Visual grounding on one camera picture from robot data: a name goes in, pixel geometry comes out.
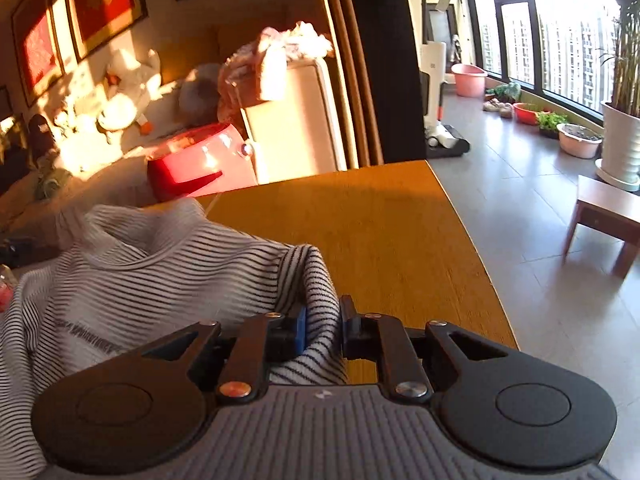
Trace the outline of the white goose plush toy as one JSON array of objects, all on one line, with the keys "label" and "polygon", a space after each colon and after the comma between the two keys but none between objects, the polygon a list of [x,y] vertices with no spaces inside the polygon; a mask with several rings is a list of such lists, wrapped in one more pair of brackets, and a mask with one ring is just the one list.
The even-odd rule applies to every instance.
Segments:
[{"label": "white goose plush toy", "polygon": [[98,125],[107,132],[125,130],[137,124],[146,136],[153,130],[145,117],[149,104],[158,96],[162,74],[160,56],[150,49],[143,62],[127,50],[113,53],[106,66],[107,101],[98,116]]}]

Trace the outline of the small wooden stool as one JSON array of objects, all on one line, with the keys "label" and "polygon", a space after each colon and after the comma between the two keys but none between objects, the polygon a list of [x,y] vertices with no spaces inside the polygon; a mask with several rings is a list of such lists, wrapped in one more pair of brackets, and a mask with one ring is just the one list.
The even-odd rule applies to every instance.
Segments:
[{"label": "small wooden stool", "polygon": [[570,251],[578,226],[585,226],[623,242],[613,266],[613,274],[622,280],[626,278],[639,255],[639,196],[599,180],[579,176],[563,258]]}]

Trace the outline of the white basin with soil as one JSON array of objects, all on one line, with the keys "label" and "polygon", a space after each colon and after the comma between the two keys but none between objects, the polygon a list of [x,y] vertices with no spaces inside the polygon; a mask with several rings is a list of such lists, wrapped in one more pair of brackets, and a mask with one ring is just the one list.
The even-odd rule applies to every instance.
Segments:
[{"label": "white basin with soil", "polygon": [[603,138],[599,133],[591,129],[563,122],[557,127],[559,133],[560,148],[566,154],[581,159],[593,159],[596,157]]}]

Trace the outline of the green clothes on sofa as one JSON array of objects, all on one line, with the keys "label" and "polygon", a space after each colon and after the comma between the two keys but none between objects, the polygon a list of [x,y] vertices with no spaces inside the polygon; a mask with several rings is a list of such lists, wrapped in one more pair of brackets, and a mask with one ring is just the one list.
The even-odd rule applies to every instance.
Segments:
[{"label": "green clothes on sofa", "polygon": [[37,160],[38,181],[35,189],[36,200],[50,200],[66,185],[73,174],[55,162],[55,154],[50,153]]}]

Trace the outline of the tall bamboo plant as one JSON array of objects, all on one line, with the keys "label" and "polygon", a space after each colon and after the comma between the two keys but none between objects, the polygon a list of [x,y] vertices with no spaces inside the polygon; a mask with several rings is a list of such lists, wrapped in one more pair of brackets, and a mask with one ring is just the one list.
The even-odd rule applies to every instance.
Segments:
[{"label": "tall bamboo plant", "polygon": [[620,15],[615,26],[612,107],[639,117],[639,0],[616,0]]}]

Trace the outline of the white floor cleaner appliance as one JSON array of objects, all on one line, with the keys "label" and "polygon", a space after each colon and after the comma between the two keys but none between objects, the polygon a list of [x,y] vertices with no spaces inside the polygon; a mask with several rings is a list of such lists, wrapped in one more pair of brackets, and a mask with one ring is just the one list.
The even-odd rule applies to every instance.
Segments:
[{"label": "white floor cleaner appliance", "polygon": [[453,126],[442,122],[446,44],[436,41],[422,44],[419,61],[426,157],[461,157],[470,150],[471,145]]}]

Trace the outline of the red round stool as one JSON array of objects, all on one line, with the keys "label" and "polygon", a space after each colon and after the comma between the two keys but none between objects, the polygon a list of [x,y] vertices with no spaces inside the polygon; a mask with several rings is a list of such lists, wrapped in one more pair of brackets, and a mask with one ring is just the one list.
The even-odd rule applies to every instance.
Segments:
[{"label": "red round stool", "polygon": [[253,148],[228,122],[179,133],[146,158],[146,176],[159,203],[258,185]]}]

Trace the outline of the white cabinet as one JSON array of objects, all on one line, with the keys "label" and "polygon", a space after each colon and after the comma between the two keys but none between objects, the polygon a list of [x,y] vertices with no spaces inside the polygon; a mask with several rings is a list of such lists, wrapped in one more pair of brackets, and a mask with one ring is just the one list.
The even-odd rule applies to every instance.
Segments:
[{"label": "white cabinet", "polygon": [[260,184],[347,169],[326,62],[288,64],[283,100],[261,101],[255,87],[255,77],[247,75],[235,91]]}]

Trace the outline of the red framed picture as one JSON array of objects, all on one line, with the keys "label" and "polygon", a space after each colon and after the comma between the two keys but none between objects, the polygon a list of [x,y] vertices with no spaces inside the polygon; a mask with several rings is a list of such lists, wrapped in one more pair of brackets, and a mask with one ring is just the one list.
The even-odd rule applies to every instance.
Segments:
[{"label": "red framed picture", "polygon": [[65,0],[78,61],[148,16],[145,0]]},{"label": "red framed picture", "polygon": [[32,106],[65,74],[53,0],[21,0],[12,13],[11,25],[25,102]]}]

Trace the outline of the pink plastic basin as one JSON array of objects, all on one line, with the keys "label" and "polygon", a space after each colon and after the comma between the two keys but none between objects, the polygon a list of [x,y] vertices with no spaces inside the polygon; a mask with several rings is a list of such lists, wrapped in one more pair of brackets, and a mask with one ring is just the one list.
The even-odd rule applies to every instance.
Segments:
[{"label": "pink plastic basin", "polygon": [[482,98],[485,95],[487,73],[475,65],[454,64],[451,66],[458,96]]}]

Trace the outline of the striped grey white garment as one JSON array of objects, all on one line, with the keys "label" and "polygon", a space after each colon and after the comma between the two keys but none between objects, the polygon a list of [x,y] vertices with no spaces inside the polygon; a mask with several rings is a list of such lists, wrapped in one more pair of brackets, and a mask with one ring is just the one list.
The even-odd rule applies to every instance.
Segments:
[{"label": "striped grey white garment", "polygon": [[57,380],[196,322],[236,330],[270,311],[307,309],[307,344],[270,374],[280,385],[341,385],[340,308],[322,255],[206,219],[186,198],[165,210],[97,206],[73,246],[18,282],[1,317],[1,474],[46,460],[30,426]]}]

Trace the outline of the red framed picture middle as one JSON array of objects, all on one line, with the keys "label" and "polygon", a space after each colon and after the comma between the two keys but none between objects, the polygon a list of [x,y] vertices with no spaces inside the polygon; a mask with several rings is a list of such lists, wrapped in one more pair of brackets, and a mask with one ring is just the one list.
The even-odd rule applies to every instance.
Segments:
[{"label": "red framed picture middle", "polygon": [[145,0],[65,0],[78,61],[148,16]]}]

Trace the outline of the green leafy plants tray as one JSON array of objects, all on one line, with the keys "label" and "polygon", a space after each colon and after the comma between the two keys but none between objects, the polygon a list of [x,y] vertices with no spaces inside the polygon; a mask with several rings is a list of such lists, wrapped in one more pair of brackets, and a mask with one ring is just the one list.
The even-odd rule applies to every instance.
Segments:
[{"label": "green leafy plants tray", "polygon": [[558,140],[560,136],[558,127],[561,124],[567,124],[568,117],[555,112],[538,112],[536,114],[536,121],[541,136]]}]

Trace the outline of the pile of pink clothes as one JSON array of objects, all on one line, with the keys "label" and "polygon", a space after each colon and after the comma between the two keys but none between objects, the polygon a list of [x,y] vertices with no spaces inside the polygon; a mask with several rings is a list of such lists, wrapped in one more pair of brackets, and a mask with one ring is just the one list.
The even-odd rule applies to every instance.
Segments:
[{"label": "pile of pink clothes", "polygon": [[231,122],[241,108],[235,86],[245,77],[253,81],[250,95],[258,102],[281,101],[286,96],[289,62],[318,60],[334,55],[332,42],[310,23],[299,21],[293,29],[279,32],[264,28],[254,41],[236,50],[218,73],[217,118]]}]

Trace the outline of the grey round cushion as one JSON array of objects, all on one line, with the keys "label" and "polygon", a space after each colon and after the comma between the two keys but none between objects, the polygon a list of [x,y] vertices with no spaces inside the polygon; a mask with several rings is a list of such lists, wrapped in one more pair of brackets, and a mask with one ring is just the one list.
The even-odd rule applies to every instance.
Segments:
[{"label": "grey round cushion", "polygon": [[217,121],[219,71],[219,64],[206,63],[194,67],[184,78],[178,96],[178,109],[187,125],[200,126]]}]

